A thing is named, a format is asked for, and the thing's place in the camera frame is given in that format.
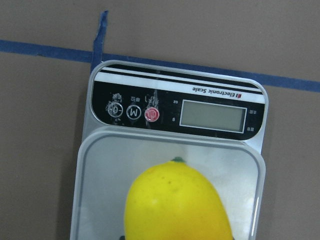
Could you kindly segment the yellow mango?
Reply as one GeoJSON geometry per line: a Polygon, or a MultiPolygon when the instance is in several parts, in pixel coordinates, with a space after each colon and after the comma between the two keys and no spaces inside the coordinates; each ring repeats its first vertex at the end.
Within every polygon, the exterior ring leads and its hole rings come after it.
{"type": "Polygon", "coordinates": [[[132,183],[124,210],[127,240],[231,240],[213,185],[181,157],[155,165],[132,183]]]}

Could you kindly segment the digital kitchen scale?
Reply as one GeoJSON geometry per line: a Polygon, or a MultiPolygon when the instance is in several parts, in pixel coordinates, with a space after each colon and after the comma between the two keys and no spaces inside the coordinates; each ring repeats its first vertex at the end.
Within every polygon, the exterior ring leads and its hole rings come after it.
{"type": "Polygon", "coordinates": [[[256,81],[108,60],[91,73],[77,155],[70,238],[123,240],[126,196],[176,157],[216,188],[235,240],[256,238],[269,98],[256,81]]]}

